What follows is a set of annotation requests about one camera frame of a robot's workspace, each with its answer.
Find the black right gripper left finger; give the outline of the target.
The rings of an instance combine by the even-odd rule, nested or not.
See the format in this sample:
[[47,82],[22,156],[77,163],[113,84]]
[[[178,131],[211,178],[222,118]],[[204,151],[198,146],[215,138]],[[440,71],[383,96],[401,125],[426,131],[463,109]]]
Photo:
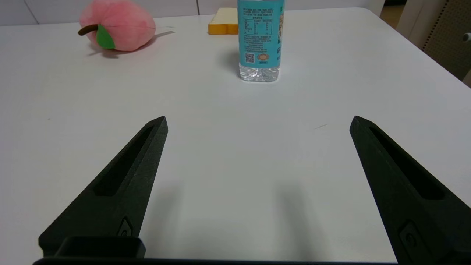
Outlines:
[[72,237],[138,237],[167,134],[165,116],[145,124],[39,236],[44,256]]

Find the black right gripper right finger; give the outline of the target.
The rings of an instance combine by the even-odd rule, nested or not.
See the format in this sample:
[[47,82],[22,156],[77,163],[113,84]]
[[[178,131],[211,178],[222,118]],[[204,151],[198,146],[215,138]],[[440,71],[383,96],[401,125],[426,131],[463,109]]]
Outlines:
[[350,134],[397,262],[469,263],[470,207],[373,122]]

